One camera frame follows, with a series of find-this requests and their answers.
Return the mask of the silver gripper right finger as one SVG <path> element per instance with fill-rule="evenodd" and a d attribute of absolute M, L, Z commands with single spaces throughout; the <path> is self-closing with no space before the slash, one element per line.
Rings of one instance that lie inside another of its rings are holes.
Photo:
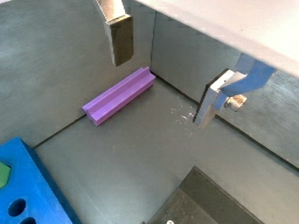
<path fill-rule="evenodd" d="M 201 129 L 224 108 L 237 111 L 246 102 L 244 93 L 260 89 L 274 71 L 268 64 L 241 53 L 234 68 L 225 69 L 205 86 L 193 117 L 197 127 Z"/>

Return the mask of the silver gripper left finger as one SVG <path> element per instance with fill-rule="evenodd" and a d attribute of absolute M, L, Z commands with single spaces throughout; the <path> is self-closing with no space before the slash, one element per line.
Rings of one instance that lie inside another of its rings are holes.
<path fill-rule="evenodd" d="M 133 18 L 121 0 L 93 0 L 93 3 L 104 22 L 112 62 L 118 67 L 133 56 Z"/>

